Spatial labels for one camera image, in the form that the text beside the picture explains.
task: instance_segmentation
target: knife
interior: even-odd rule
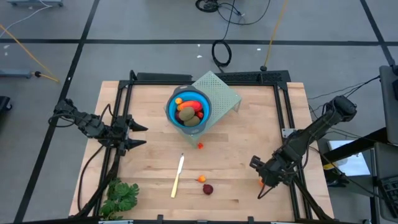
[[[175,194],[177,193],[178,178],[180,177],[183,164],[184,164],[184,153],[181,154],[180,163],[178,164],[177,175],[175,176],[175,181],[174,181],[172,195],[171,195],[172,198],[175,198]]]

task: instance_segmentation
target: butcher block tabletop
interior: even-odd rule
[[[155,220],[163,215],[165,220],[245,221],[252,216],[255,221],[294,221],[289,188],[279,184],[258,200],[259,176],[249,167],[253,155],[265,162],[282,144],[273,87],[231,86],[242,97],[239,112],[231,110],[209,129],[200,140],[202,149],[192,148],[166,118],[164,106],[176,87],[133,85],[129,114],[148,130],[130,132],[129,137],[147,143],[131,149],[121,158],[118,177],[129,185],[138,184],[140,192],[137,205],[118,215],[135,220]],[[288,83],[288,89],[296,128],[306,128],[311,117],[304,85]],[[101,114],[108,103],[113,108],[117,91],[118,82],[102,83],[95,114]],[[126,91],[123,94],[119,114]],[[287,123],[282,92],[280,97]],[[110,124],[111,115],[106,113],[103,121]],[[99,147],[96,140],[88,140],[81,168]],[[84,174],[82,205],[98,186],[104,152],[103,149],[90,162]],[[171,198],[181,153],[184,153],[185,162],[177,194]],[[307,189],[325,213],[333,217],[320,156],[311,150],[309,153],[304,169]],[[206,177],[206,184],[213,186],[211,195],[204,194],[203,183],[196,181],[200,175]],[[71,215],[78,212],[77,189],[78,182]],[[305,217],[298,189],[297,194],[301,217]]]

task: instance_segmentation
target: blue colander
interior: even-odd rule
[[[203,119],[198,125],[194,127],[186,127],[184,125],[181,125],[175,119],[175,112],[178,106],[175,103],[175,99],[177,98],[181,98],[182,101],[195,100],[199,101],[202,104]],[[202,132],[206,128],[206,122],[209,120],[209,117],[211,115],[211,103],[209,98],[202,91],[197,90],[194,86],[182,85],[174,90],[173,95],[167,102],[166,115],[171,123],[177,128],[181,129],[185,134],[197,134]]]

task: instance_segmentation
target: gray floor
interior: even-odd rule
[[[65,0],[62,8],[39,12],[10,31],[17,38],[79,39],[93,0]],[[219,39],[226,22],[217,13],[205,14],[194,0],[101,0],[88,34],[89,39]],[[237,7],[253,21],[267,1],[237,1]],[[367,0],[386,41],[398,41],[395,27],[398,2]],[[283,1],[272,0],[263,20],[252,26],[229,28],[227,39],[269,40]],[[8,26],[34,9],[11,7],[0,1],[0,23]],[[358,0],[290,1],[277,40],[377,41]],[[26,44],[26,47],[62,80],[69,71],[77,44]],[[231,45],[233,58],[226,72],[256,71],[264,63],[267,45]],[[398,58],[398,47],[389,47]],[[86,44],[78,62],[68,97],[80,110],[93,112],[103,80],[120,80],[130,69],[137,72],[187,73],[195,78],[212,70],[211,46],[202,44],[118,45]],[[226,52],[217,49],[220,58]],[[378,46],[272,47],[269,70],[289,70],[294,82],[304,82],[308,97],[364,82],[378,75],[387,63]],[[17,44],[0,44],[1,68],[42,70]],[[12,98],[14,109],[0,129],[0,223],[12,222],[48,128],[47,120],[58,100],[62,84],[43,78],[0,79],[0,95]],[[313,107],[330,100],[310,101]],[[339,128],[365,135],[383,127],[381,90],[372,82],[352,97],[358,115]],[[331,139],[345,137],[329,134]],[[66,217],[69,212],[86,139],[75,128],[56,129],[25,221]],[[360,222],[370,217],[366,197],[330,190],[336,218]]]

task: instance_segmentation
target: yellow cable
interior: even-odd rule
[[[279,14],[278,21],[276,22],[276,25],[275,25],[275,28],[274,28],[274,32],[272,33],[271,40],[269,41],[269,46],[268,46],[268,51],[267,51],[266,62],[264,62],[264,66],[265,66],[265,67],[267,66],[268,59],[269,59],[269,55],[270,55],[270,53],[271,53],[271,45],[272,45],[272,42],[274,41],[274,38],[275,38],[275,35],[276,35],[276,30],[278,29],[279,24],[280,24],[280,22],[281,22],[281,20],[282,20],[282,17],[284,16],[285,8],[286,8],[286,5],[287,5],[287,2],[288,2],[288,1],[289,1],[289,0],[285,0],[284,5],[282,6],[282,10],[281,10],[281,12],[280,12],[280,14]]]
[[[48,79],[51,79],[51,80],[56,81],[56,82],[60,82],[59,80],[57,80],[57,79],[55,79],[53,77],[50,77],[48,75],[44,75],[43,73],[41,73],[40,76],[43,76],[44,78],[48,78]]]
[[[14,40],[15,40],[15,42],[17,42],[17,44],[19,44],[20,45],[20,47],[22,47],[22,49],[24,49],[25,51],[26,51],[26,53],[33,59],[33,60],[35,60],[42,68],[44,68],[44,70],[46,70],[52,77],[49,77],[49,76],[47,76],[47,75],[43,75],[44,77],[46,77],[46,78],[49,78],[49,79],[51,79],[51,80],[53,80],[53,81],[56,81],[57,83],[59,83],[60,82],[60,80],[58,80],[58,78],[56,78],[55,77],[55,75],[53,75],[53,73],[46,67],[46,66],[44,66],[42,63],[40,63],[39,62],[39,60],[37,60],[33,55],[32,55],[32,53],[30,53],[29,52],[29,50],[28,49],[26,49],[10,32],[8,32],[8,30],[6,30],[6,28],[4,28],[4,26],[2,26],[2,24],[0,24],[0,28],[2,28],[10,37],[12,37]]]

